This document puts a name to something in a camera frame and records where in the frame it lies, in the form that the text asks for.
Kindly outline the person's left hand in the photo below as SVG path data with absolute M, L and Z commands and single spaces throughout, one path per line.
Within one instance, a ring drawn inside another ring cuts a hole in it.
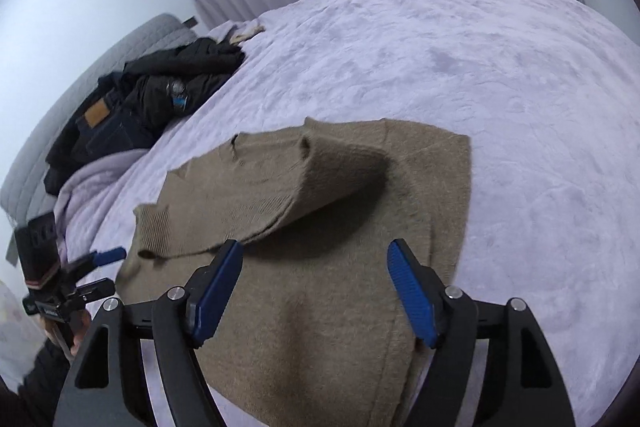
M 91 325 L 91 315 L 87 310 L 82 310 L 73 314 L 72 324 L 50 319 L 41 319 L 40 324 L 52 343 L 60 347 L 66 358 L 72 361 Z

